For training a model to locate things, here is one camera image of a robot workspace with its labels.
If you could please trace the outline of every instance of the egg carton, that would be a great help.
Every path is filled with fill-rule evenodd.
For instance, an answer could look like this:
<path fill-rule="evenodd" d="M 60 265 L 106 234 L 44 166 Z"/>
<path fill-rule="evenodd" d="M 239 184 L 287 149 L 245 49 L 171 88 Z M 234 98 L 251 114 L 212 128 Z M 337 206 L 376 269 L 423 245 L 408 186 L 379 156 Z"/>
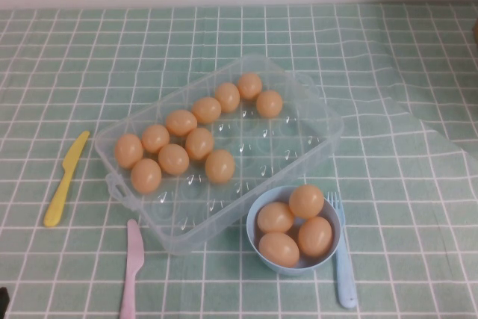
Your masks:
<path fill-rule="evenodd" d="M 227 149 L 234 156 L 232 179 L 212 184 L 204 163 L 191 161 L 181 176 L 164 173 L 155 192 L 139 194 L 131 185 L 130 171 L 117 165 L 117 139 L 127 132 L 141 137 L 148 126 L 164 124 L 174 110 L 190 110 L 196 100 L 214 96 L 224 82 L 237 83 L 245 72 L 258 73 L 263 90 L 279 92 L 284 105 L 276 118 L 264 119 L 253 102 L 241 101 L 235 112 L 203 126 L 213 134 L 215 149 Z M 343 130 L 342 119 L 320 99 L 308 76 L 286 72 L 264 56 L 249 55 L 105 128 L 96 136 L 95 149 L 109 172 L 110 195 L 139 213 L 167 252 L 185 254 L 247 214 L 263 192 L 303 176 L 328 158 Z M 171 142 L 184 145 L 184 138 L 171 137 Z"/>

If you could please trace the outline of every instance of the egg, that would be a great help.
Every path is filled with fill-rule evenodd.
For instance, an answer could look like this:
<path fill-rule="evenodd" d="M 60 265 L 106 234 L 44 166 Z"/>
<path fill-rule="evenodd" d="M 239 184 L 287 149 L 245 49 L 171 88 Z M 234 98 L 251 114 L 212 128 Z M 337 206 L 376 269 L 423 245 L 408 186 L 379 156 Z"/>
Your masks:
<path fill-rule="evenodd" d="M 211 183 L 225 183 L 234 175 L 234 157 L 224 149 L 217 149 L 206 159 L 205 170 Z"/>
<path fill-rule="evenodd" d="M 282 110 L 282 97 L 274 90 L 263 91 L 255 100 L 255 107 L 262 117 L 271 119 L 280 114 Z"/>
<path fill-rule="evenodd" d="M 294 224 L 294 215 L 287 203 L 272 202 L 265 205 L 257 216 L 257 225 L 263 233 L 286 233 Z"/>
<path fill-rule="evenodd" d="M 161 183 L 161 169 L 156 161 L 151 158 L 138 161 L 131 171 L 131 183 L 141 194 L 155 191 Z"/>
<path fill-rule="evenodd" d="M 190 159 L 204 160 L 214 148 L 214 137 L 206 128 L 195 128 L 186 137 L 185 147 Z"/>
<path fill-rule="evenodd" d="M 175 143 L 168 143 L 159 150 L 158 162 L 164 172 L 174 176 L 181 175 L 189 167 L 186 150 Z"/>
<path fill-rule="evenodd" d="M 170 142 L 170 134 L 162 125 L 152 125 L 143 132 L 141 143 L 146 151 L 158 153 L 161 147 Z"/>
<path fill-rule="evenodd" d="M 242 99 L 254 99 L 262 91 L 261 78 L 254 72 L 243 74 L 238 80 L 238 90 Z"/>
<path fill-rule="evenodd" d="M 299 229 L 297 243 L 305 255 L 321 257 L 332 247 L 334 236 L 328 220 L 322 217 L 308 219 Z"/>
<path fill-rule="evenodd" d="M 221 104 L 222 112 L 233 112 L 239 106 L 239 90 L 231 82 L 225 82 L 216 89 L 214 97 Z"/>
<path fill-rule="evenodd" d="M 267 233 L 259 241 L 259 252 L 267 260 L 292 268 L 299 261 L 299 247 L 285 233 Z"/>
<path fill-rule="evenodd" d="M 143 145 L 135 134 L 124 134 L 114 147 L 114 157 L 122 168 L 131 169 L 143 158 Z"/>
<path fill-rule="evenodd" d="M 221 115 L 221 104 L 214 97 L 203 97 L 194 102 L 191 112 L 198 123 L 212 123 Z"/>
<path fill-rule="evenodd" d="M 305 219 L 317 216 L 322 211 L 323 202 L 322 191 L 313 185 L 300 186 L 289 197 L 292 213 Z"/>
<path fill-rule="evenodd" d="M 166 128 L 170 134 L 185 136 L 197 127 L 196 117 L 187 110 L 176 110 L 166 117 Z"/>

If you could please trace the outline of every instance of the light blue plastic fork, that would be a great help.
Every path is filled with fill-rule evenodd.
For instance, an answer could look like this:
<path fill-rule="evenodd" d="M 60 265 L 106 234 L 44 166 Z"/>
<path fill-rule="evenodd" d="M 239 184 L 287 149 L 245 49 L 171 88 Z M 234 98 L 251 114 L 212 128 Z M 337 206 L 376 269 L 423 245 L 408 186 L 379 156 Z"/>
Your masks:
<path fill-rule="evenodd" d="M 341 239 L 337 245 L 335 259 L 337 260 L 337 287 L 338 301 L 344 308 L 352 309 L 357 306 L 357 289 L 353 280 L 353 269 L 350 263 L 347 245 L 345 244 L 345 213 L 342 206 L 342 198 L 337 192 L 327 193 L 327 202 L 337 211 L 341 220 Z"/>

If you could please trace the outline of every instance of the table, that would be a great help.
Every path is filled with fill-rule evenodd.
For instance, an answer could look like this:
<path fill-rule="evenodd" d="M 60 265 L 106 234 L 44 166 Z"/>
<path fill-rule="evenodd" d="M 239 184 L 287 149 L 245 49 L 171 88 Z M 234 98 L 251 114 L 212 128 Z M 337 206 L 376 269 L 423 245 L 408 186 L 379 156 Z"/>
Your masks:
<path fill-rule="evenodd" d="M 43 228 L 64 154 L 83 130 L 250 53 L 310 75 L 344 119 L 339 150 L 295 183 L 341 192 L 359 306 L 338 305 L 331 261 L 269 271 L 241 222 L 181 257 L 142 228 L 137 318 L 475 318 L 477 17 L 477 3 L 0 10 L 9 318 L 117 317 L 134 214 L 109 197 L 89 140 L 60 225 Z M 163 71 L 184 76 L 161 83 Z"/>

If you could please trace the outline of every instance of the light blue bowl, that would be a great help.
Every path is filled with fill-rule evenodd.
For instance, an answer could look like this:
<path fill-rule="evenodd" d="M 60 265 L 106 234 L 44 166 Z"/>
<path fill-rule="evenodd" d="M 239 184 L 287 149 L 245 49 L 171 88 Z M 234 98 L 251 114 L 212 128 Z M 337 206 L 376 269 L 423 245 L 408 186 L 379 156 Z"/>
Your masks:
<path fill-rule="evenodd" d="M 325 201 L 323 204 L 322 211 L 320 212 L 320 216 L 327 219 L 332 226 L 332 232 L 334 235 L 334 241 L 332 242 L 332 247 L 330 251 L 323 257 L 320 258 L 308 258 L 303 255 L 300 256 L 299 261 L 297 262 L 296 266 L 293 268 L 286 268 L 280 265 L 274 264 L 271 261 L 267 260 L 263 257 L 262 254 L 258 251 L 258 244 L 259 240 L 261 239 L 262 233 L 257 227 L 257 216 L 259 211 L 262 207 L 264 207 L 267 203 L 271 202 L 284 202 L 289 203 L 289 197 L 291 196 L 292 192 L 296 187 L 294 186 L 284 186 L 284 187 L 277 187 L 264 192 L 260 195 L 259 198 L 254 202 L 252 207 L 249 210 L 247 215 L 247 222 L 246 222 L 246 230 L 247 230 L 247 237 L 249 238 L 249 242 L 254 247 L 254 250 L 257 252 L 259 258 L 273 271 L 284 274 L 286 276 L 301 276 L 304 273 L 307 273 L 315 268 L 319 267 L 325 261 L 329 260 L 329 258 L 334 254 L 335 250 L 337 249 L 338 240 L 341 236 L 341 222 L 338 219 L 337 212 L 335 209 Z M 301 218 L 296 218 L 294 222 L 294 227 L 291 229 L 292 233 L 288 232 L 288 234 L 292 234 L 294 237 L 294 230 L 297 231 L 298 228 L 302 223 L 305 221 Z"/>

